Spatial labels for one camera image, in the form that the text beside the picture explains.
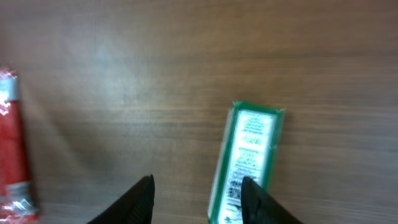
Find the green white small box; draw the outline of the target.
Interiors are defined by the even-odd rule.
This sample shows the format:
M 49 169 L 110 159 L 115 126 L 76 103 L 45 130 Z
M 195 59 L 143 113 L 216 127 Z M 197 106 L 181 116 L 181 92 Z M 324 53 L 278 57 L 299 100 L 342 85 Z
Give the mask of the green white small box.
M 267 189 L 285 110 L 235 101 L 228 111 L 211 187 L 209 223 L 242 223 L 243 178 Z

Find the red snack packet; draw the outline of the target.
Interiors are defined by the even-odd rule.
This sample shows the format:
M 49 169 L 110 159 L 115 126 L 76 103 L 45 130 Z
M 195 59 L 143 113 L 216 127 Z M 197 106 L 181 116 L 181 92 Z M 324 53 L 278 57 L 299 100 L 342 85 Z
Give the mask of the red snack packet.
M 22 123 L 19 77 L 1 69 L 1 223 L 38 221 Z

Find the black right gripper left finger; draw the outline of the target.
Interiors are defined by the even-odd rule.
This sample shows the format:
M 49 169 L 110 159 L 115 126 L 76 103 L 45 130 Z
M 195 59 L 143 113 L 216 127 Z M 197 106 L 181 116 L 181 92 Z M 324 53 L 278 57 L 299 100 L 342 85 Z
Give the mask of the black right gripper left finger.
M 154 176 L 144 176 L 88 224 L 151 224 L 154 199 Z

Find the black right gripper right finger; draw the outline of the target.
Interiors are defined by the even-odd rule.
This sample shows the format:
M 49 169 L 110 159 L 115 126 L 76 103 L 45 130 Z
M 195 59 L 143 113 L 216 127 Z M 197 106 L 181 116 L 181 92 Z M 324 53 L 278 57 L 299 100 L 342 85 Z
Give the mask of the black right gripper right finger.
M 244 224 L 303 224 L 248 176 L 241 186 L 241 209 Z

